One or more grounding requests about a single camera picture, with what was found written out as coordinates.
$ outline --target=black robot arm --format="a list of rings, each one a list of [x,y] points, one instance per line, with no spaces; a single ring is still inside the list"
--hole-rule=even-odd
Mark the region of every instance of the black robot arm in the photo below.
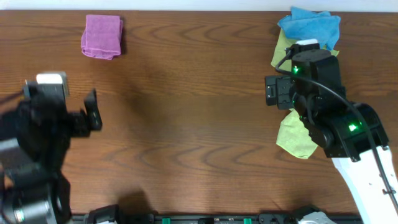
[[[4,223],[66,223],[71,218],[70,184],[61,167],[72,137],[102,128],[96,92],[85,108],[68,112],[64,83],[28,82],[25,99],[0,119],[0,162],[12,180],[2,190]]]
[[[286,52],[275,67],[283,75],[266,77],[267,104],[297,110],[311,140],[332,158],[346,180],[365,223],[381,213],[386,220],[398,220],[394,190],[398,181],[379,116],[369,105],[346,99],[337,58],[317,42],[299,41]],[[279,68],[288,59],[291,72]],[[362,167],[377,171],[366,175]],[[380,187],[369,189],[373,183]],[[375,204],[383,204],[384,209]]]

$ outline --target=white backdrop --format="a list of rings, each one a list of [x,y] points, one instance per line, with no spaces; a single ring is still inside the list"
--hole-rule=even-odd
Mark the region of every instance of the white backdrop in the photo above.
[[[0,9],[398,12],[398,0],[0,0]]]

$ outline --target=wooden table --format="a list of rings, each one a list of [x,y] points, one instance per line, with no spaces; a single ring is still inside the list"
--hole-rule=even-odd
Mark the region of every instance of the wooden table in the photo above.
[[[86,14],[123,17],[122,56],[81,53]],[[63,166],[73,212],[357,213],[322,149],[301,160],[275,144],[287,112],[266,106],[264,76],[286,14],[1,11],[0,96],[49,70],[68,74],[70,110],[97,89],[103,130],[74,139]],[[335,14],[348,98],[379,113],[397,167],[398,15]]]

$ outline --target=black cable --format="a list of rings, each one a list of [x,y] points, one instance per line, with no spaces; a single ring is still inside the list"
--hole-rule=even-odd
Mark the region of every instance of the black cable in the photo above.
[[[338,98],[341,102],[343,102],[354,113],[354,115],[359,119],[359,122],[362,123],[362,127],[364,128],[364,131],[365,131],[365,133],[366,133],[366,135],[368,137],[369,143],[371,145],[372,152],[373,152],[373,155],[374,155],[374,159],[376,160],[377,168],[379,169],[379,172],[380,172],[380,175],[381,175],[381,179],[383,180],[384,185],[386,186],[386,189],[387,189],[386,193],[390,195],[392,204],[394,205],[394,207],[396,209],[396,212],[398,214],[398,202],[397,202],[397,199],[394,196],[396,191],[392,189],[390,183],[388,182],[386,172],[384,171],[383,165],[381,164],[380,155],[379,155],[379,153],[377,151],[376,143],[374,142],[373,135],[372,135],[371,130],[370,130],[367,122],[365,121],[364,117],[358,111],[358,109],[356,109],[345,97],[341,96],[340,94],[338,94],[337,92],[335,92],[331,88],[328,88],[327,86],[325,86],[325,85],[323,85],[321,83],[318,83],[315,80],[312,80],[312,79],[309,79],[309,78],[305,78],[305,77],[298,77],[298,76],[295,76],[292,72],[289,72],[289,71],[286,71],[286,70],[281,70],[279,67],[290,57],[291,53],[292,53],[291,50],[286,53],[286,56],[276,65],[276,67],[275,67],[276,71],[279,72],[279,73],[282,73],[284,75],[288,75],[288,76],[290,76],[290,77],[292,77],[294,79],[311,83],[312,85],[315,85],[317,87],[320,87],[320,88],[328,91],[334,97]]]
[[[0,106],[5,104],[5,103],[7,103],[10,100],[13,100],[14,98],[17,98],[18,96],[21,96],[22,94],[24,94],[24,92],[23,91],[19,91],[17,93],[13,93],[13,94],[11,94],[9,96],[6,96],[3,99],[0,99]]]

